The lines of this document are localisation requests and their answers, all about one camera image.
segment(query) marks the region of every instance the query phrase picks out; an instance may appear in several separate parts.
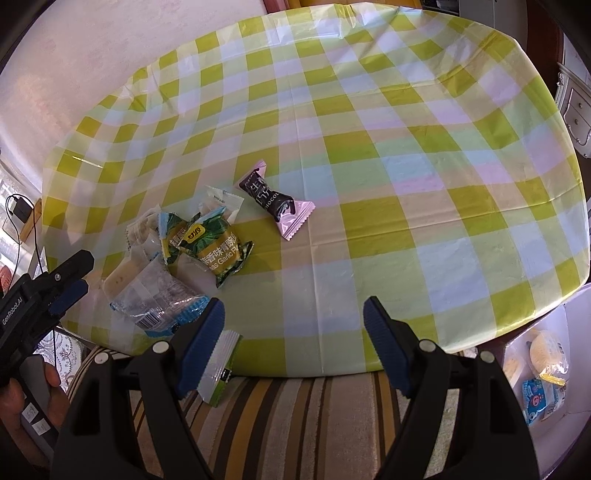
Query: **tablecloth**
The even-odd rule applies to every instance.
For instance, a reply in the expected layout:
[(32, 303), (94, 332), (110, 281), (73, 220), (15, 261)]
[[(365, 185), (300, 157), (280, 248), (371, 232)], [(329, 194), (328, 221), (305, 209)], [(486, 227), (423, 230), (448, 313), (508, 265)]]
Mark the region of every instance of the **tablecloth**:
[(287, 242), (247, 197), (235, 229), (255, 247), (239, 274), (215, 291), (184, 256), (173, 269), (224, 301), (226, 327), (245, 338), (240, 374), (379, 369), (362, 327), (370, 295), (453, 352), (547, 312), (588, 276), (573, 146), (516, 41), (433, 12), (328, 5), (182, 45), (52, 151), (48, 262), (95, 256), (63, 325), (145, 349), (100, 290), (126, 225), (155, 205), (189, 218), (206, 185), (231, 188), (260, 159), (273, 189), (316, 203), (308, 221)]

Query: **silver bolt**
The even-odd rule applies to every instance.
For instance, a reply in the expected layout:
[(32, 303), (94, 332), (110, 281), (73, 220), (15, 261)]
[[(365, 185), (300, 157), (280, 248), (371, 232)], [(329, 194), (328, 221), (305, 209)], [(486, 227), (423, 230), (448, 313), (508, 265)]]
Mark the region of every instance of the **silver bolt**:
[(487, 350), (484, 350), (480, 353), (480, 358), (483, 362), (486, 362), (487, 364), (491, 364), (495, 361), (495, 356)]
[(162, 341), (162, 342), (155, 343), (152, 346), (152, 351), (154, 353), (164, 353), (164, 352), (168, 351), (169, 347), (170, 347), (170, 345), (168, 344), (168, 342)]
[(106, 352), (101, 352), (95, 357), (95, 363), (102, 365), (109, 359), (109, 354)]
[(418, 343), (418, 347), (423, 351), (423, 352), (427, 352), (427, 353), (431, 353), (435, 351), (435, 343), (433, 343), (431, 340), (421, 340)]

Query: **white label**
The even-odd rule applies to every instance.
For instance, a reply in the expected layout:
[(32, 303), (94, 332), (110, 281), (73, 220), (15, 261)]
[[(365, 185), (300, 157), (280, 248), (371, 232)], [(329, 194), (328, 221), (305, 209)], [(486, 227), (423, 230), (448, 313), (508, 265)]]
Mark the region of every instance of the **white label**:
[(29, 403), (29, 405), (27, 405), (22, 411), (22, 416), (25, 417), (27, 422), (31, 423), (38, 413), (39, 411), (35, 408), (35, 405)]
[(45, 421), (45, 419), (39, 420), (36, 424), (32, 425), (32, 427), (38, 435), (43, 435), (45, 432), (49, 432), (49, 430), (51, 430), (51, 427)]

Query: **checkered tablecloth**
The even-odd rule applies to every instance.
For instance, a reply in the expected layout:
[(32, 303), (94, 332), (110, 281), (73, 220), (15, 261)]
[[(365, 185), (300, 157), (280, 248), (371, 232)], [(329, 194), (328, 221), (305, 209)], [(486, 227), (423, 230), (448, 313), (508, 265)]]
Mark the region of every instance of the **checkered tablecloth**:
[(547, 312), (589, 273), (573, 146), (517, 42), (433, 12), (329, 5), (182, 45), (53, 150), (48, 261), (80, 248), (96, 259), (64, 326), (145, 349), (99, 288), (123, 258), (126, 225), (155, 205), (189, 218), (205, 185), (231, 188), (260, 159), (272, 188), (317, 208), (287, 242), (244, 201), (236, 232), (255, 247), (217, 292), (245, 337), (240, 374), (380, 368), (362, 328), (370, 295), (454, 352)]

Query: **barcode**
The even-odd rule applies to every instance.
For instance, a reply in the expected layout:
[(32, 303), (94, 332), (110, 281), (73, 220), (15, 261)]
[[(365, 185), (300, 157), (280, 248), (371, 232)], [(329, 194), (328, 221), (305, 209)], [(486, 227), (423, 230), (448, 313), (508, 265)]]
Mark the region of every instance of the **barcode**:
[(149, 330), (150, 328), (157, 327), (160, 324), (160, 320), (152, 312), (148, 312), (137, 322), (135, 322), (135, 324), (141, 328)]

